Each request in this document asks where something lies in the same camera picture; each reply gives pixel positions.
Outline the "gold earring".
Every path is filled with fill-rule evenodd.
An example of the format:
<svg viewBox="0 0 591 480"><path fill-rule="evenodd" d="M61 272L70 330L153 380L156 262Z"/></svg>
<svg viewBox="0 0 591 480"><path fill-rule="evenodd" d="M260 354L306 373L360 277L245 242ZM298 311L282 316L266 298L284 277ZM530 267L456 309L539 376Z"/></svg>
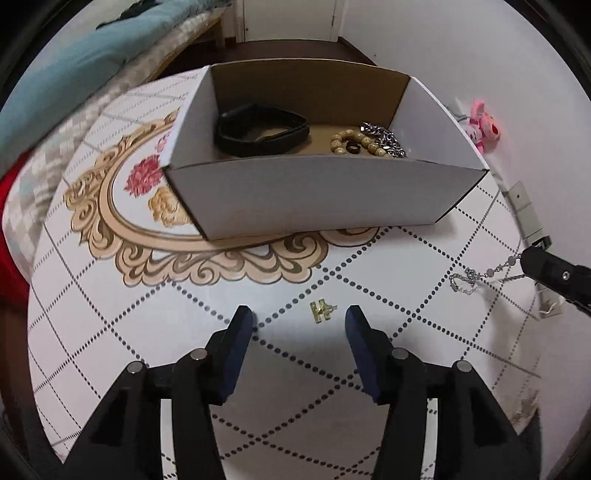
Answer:
<svg viewBox="0 0 591 480"><path fill-rule="evenodd" d="M311 315L315 320L315 323L319 324L322 321L329 321L332 318L332 314L338 310L338 306L329 304L325 299L318 299L310 303Z"/></svg>

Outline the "black smartwatch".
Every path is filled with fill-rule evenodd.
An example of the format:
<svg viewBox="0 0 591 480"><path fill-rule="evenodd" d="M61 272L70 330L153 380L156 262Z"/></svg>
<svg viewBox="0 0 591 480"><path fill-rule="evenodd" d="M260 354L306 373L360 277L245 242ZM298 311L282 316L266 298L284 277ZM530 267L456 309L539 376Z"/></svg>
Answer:
<svg viewBox="0 0 591 480"><path fill-rule="evenodd" d="M307 141L309 135L304 116L250 103L221 113L213 139L221 153L245 158L286 154Z"/></svg>

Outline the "white power strip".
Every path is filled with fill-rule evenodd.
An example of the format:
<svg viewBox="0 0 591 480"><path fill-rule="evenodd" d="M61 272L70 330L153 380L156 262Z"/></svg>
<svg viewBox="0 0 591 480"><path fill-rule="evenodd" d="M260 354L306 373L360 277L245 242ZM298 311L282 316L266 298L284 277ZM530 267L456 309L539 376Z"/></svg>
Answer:
<svg viewBox="0 0 591 480"><path fill-rule="evenodd" d="M525 247L535 246L548 251L552 246L551 237L545 232L533 203L519 181L504 193L518 223ZM550 318L562 314L564 298L540 283L536 284L540 300L539 317Z"/></svg>

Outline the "patterned white tablecloth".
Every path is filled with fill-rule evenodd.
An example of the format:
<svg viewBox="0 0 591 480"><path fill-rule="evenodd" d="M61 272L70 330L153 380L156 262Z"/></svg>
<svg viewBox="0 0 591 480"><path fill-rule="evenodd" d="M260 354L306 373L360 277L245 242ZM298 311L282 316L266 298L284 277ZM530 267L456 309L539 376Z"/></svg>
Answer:
<svg viewBox="0 0 591 480"><path fill-rule="evenodd" d="M492 176L441 221L211 246L177 213L162 151L194 70L116 98L76 150L41 229L28 355L41 424L65 459L130 362L176 361L235 308L256 329L212 418L230 479L366 479L387 411L363 392L346 341L359 305L394 344L469 361L512 425L538 408L537 292L507 265L517 223ZM310 303L338 306L315 323Z"/></svg>

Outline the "pink plush toy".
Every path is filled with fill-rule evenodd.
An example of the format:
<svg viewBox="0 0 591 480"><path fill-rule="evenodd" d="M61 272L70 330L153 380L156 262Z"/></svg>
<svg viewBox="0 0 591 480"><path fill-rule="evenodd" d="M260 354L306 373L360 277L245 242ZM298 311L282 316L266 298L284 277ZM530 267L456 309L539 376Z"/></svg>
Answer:
<svg viewBox="0 0 591 480"><path fill-rule="evenodd" d="M501 129L495 118L486 110L483 100L472 102L467 122L463 126L480 154L492 151L501 139Z"/></svg>

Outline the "white cardboard box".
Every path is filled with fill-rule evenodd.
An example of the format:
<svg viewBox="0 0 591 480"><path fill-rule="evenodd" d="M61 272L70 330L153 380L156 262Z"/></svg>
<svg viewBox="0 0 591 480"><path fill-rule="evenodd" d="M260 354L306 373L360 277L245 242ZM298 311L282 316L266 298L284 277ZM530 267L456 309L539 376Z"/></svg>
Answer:
<svg viewBox="0 0 591 480"><path fill-rule="evenodd" d="M286 154L221 153L221 113L257 103L308 119ZM211 241L441 220L488 173L468 135L417 78L325 59L207 67L164 150L166 179Z"/></svg>

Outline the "red bed sheet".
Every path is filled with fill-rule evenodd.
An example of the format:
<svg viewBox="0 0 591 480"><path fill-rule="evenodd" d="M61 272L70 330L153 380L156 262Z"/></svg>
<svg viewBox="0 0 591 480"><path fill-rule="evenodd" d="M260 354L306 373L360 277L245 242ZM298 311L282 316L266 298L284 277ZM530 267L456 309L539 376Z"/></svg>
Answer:
<svg viewBox="0 0 591 480"><path fill-rule="evenodd" d="M29 158L25 152L1 178L1 308L20 313L27 310L29 284L14 259L19 244L12 239L12 231L4 221L7 216L8 196L18 174Z"/></svg>

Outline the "checkered bed mattress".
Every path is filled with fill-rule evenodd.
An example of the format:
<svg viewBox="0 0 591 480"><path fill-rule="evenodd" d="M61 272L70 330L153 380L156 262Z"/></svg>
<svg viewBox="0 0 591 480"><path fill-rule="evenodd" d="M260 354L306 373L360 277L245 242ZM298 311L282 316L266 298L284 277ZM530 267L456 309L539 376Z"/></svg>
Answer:
<svg viewBox="0 0 591 480"><path fill-rule="evenodd" d="M53 211L51 201L70 162L106 107L125 92L153 80L173 58L198 37L221 28L224 7L192 16L129 61L74 114L55 127L41 144L27 151L29 158L8 196L4 221L19 244L14 259L29 283L43 222Z"/></svg>

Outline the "teal blue duvet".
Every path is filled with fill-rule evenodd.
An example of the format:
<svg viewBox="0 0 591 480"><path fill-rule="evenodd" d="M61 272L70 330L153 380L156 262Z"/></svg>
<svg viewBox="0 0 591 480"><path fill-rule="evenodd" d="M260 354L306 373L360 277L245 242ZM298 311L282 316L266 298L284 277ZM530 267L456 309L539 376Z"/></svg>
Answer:
<svg viewBox="0 0 591 480"><path fill-rule="evenodd" d="M102 26L26 73L1 110L1 169L34 147L129 61L211 1L158 1L137 16Z"/></svg>

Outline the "white door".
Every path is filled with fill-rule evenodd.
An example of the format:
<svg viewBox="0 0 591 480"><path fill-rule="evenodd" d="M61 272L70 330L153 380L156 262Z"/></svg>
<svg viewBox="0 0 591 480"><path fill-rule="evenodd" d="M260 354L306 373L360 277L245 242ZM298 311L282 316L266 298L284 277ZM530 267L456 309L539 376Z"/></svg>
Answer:
<svg viewBox="0 0 591 480"><path fill-rule="evenodd" d="M236 37L263 40L335 41L346 1L245 0L235 2Z"/></svg>

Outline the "black clothing on bed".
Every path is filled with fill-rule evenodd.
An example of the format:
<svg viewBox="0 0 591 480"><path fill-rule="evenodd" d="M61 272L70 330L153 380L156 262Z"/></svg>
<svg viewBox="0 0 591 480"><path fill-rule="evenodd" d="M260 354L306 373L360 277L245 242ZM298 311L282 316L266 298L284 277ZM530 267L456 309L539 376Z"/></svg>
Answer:
<svg viewBox="0 0 591 480"><path fill-rule="evenodd" d="M132 5L130 5L126 10L124 10L117 18L110 20L110 21L100 23L96 27L96 29L101 29L103 27L106 27L108 25L111 25L111 24L114 24L114 23L117 23L120 21L135 18L135 17L143 14L144 12L154 8L155 6L158 6L159 4L160 4L160 1L157 1L157 0L137 1L137 2L133 3Z"/></svg>

